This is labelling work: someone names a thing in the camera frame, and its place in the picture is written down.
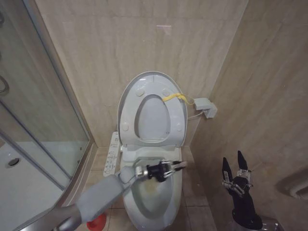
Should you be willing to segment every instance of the yellow cable tie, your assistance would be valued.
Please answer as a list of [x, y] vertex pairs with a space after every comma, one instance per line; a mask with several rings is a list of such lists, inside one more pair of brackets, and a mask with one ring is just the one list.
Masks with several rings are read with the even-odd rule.
[[188, 105], [193, 105], [193, 103], [189, 103], [188, 100], [187, 100], [187, 98], [185, 97], [185, 95], [184, 95], [184, 94], [181, 94], [181, 93], [174, 93], [174, 94], [171, 94], [171, 95], [169, 95], [169, 96], [164, 97], [162, 100], [165, 102], [165, 101], [171, 100], [171, 99], [173, 99], [173, 98], [175, 98], [175, 97], [179, 98], [180, 100], [184, 100], [185, 103], [187, 103]]

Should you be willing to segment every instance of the shower drain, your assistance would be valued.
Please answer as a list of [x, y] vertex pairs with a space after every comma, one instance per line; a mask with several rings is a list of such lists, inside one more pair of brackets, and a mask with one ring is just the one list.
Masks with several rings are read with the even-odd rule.
[[7, 167], [7, 168], [14, 167], [14, 166], [16, 166], [19, 162], [20, 162], [20, 158], [14, 158], [14, 159], [10, 160], [10, 161], [6, 164], [6, 167]]

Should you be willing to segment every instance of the white cable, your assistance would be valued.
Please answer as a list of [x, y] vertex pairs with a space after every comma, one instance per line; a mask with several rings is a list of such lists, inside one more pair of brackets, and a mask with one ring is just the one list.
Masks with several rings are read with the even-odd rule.
[[200, 115], [202, 115], [202, 113], [203, 113], [203, 110], [202, 110], [202, 112], [200, 112], [200, 113], [197, 114], [197, 115], [193, 115], [193, 116], [191, 116], [191, 117], [188, 117], [187, 120], [190, 120], [190, 119], [192, 119], [192, 118], [195, 118], [195, 117], [197, 117], [197, 116], [200, 116]]

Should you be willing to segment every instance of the wall outlet box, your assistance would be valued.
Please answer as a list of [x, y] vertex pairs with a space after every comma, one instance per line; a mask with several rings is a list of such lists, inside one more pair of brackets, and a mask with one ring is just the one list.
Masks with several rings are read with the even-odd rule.
[[208, 98], [197, 98], [194, 99], [194, 106], [196, 110], [203, 110], [206, 118], [214, 118], [217, 112], [215, 104], [211, 103]]
[[208, 98], [197, 98], [194, 99], [194, 106], [196, 110], [207, 110], [212, 108], [212, 103]]

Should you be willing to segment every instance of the door handle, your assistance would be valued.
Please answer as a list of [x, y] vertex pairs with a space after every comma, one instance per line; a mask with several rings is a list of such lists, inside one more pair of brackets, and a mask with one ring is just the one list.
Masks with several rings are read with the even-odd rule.
[[0, 75], [0, 80], [4, 84], [4, 88], [0, 89], [0, 96], [5, 96], [7, 93], [9, 93], [10, 86], [9, 86], [8, 82], [5, 80], [5, 78], [3, 78], [1, 75]]

